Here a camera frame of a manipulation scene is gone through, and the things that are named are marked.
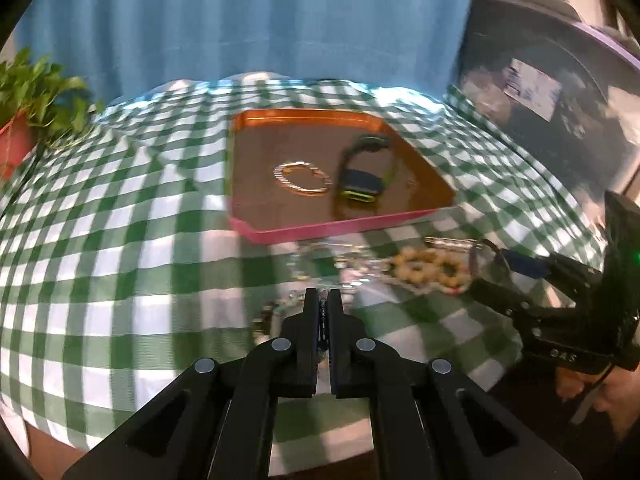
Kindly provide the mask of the person right hand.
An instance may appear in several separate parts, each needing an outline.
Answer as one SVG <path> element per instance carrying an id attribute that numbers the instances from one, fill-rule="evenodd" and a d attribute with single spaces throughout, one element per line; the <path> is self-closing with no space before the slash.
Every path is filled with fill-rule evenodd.
<path id="1" fill-rule="evenodd" d="M 616 439 L 623 441 L 639 419 L 639 369 L 614 367 L 607 375 L 589 375 L 564 367 L 555 371 L 556 393 L 563 400 L 573 399 L 596 384 L 598 392 L 592 407 L 608 415 Z"/>

